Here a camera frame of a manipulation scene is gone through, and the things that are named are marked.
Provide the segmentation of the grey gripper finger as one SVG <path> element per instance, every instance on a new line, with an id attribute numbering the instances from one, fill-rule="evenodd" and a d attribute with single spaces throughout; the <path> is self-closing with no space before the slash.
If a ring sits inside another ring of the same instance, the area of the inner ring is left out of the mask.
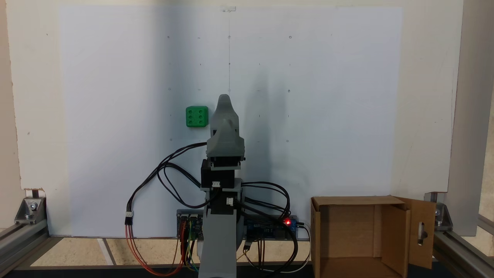
<path id="1" fill-rule="evenodd" d="M 235 132 L 239 132 L 239 117 L 233 109 L 231 99 L 227 94 L 219 95 L 215 112 L 211 116 L 211 132 L 218 130 L 224 120 L 231 122 Z"/>

